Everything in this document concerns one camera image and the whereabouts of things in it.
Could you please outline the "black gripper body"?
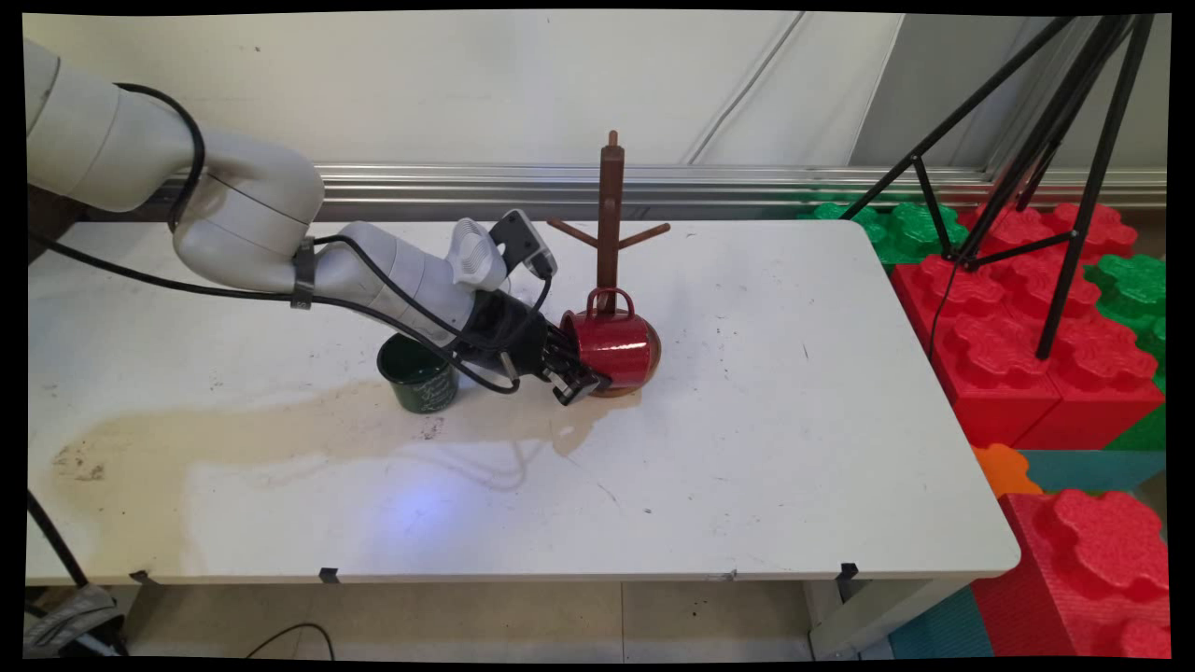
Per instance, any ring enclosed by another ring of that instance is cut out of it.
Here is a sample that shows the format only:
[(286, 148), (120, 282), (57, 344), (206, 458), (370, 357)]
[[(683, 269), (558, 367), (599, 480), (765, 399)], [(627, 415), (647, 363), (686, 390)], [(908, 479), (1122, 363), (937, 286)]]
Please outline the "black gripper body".
[(520, 377), (547, 380), (546, 329), (559, 326), (543, 317), (538, 308), (502, 291), (477, 292), (473, 298), (460, 341), (461, 360), (503, 373), (500, 353), (504, 352)]

